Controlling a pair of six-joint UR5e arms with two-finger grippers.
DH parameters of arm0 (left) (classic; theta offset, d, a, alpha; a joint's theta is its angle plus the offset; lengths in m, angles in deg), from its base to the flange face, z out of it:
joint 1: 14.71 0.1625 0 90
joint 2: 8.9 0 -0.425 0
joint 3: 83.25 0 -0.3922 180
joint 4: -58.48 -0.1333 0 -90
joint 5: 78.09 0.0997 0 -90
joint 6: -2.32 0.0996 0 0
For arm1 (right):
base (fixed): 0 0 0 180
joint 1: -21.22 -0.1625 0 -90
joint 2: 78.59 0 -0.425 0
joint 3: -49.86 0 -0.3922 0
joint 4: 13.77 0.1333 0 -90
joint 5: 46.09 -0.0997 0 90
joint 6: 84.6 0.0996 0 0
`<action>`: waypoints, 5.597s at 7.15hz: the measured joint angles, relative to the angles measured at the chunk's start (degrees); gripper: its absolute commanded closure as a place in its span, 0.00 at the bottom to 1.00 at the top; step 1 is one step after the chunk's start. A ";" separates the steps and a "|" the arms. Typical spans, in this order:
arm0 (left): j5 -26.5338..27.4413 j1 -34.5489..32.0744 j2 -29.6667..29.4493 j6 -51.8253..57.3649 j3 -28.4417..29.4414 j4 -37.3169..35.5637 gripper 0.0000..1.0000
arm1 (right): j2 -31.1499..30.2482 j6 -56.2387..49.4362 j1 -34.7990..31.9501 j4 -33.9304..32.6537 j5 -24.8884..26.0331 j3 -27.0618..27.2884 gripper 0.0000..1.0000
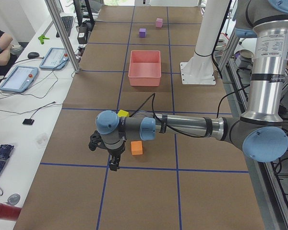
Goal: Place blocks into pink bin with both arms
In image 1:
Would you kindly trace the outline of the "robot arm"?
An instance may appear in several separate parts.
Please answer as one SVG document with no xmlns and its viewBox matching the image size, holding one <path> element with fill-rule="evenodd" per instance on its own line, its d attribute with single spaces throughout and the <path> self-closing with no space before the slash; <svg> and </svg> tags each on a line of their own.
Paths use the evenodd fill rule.
<svg viewBox="0 0 288 230">
<path fill-rule="evenodd" d="M 258 162 L 271 162 L 288 149 L 288 136 L 278 114 L 281 87 L 286 81 L 288 56 L 288 0 L 240 0 L 237 29 L 257 35 L 246 111 L 239 118 L 218 119 L 162 115 L 137 111 L 119 117 L 106 110 L 96 117 L 97 130 L 89 148 L 105 149 L 111 155 L 108 165 L 119 168 L 125 141 L 153 140 L 168 129 L 192 138 L 226 141 Z"/>
</svg>

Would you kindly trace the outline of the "person forearm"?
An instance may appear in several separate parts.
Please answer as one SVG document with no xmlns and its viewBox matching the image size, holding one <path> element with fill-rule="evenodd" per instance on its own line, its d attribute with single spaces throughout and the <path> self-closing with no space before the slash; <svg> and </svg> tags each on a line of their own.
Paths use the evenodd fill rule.
<svg viewBox="0 0 288 230">
<path fill-rule="evenodd" d="M 12 41 L 11 35 L 0 30 L 0 66 L 6 66 L 10 60 Z"/>
</svg>

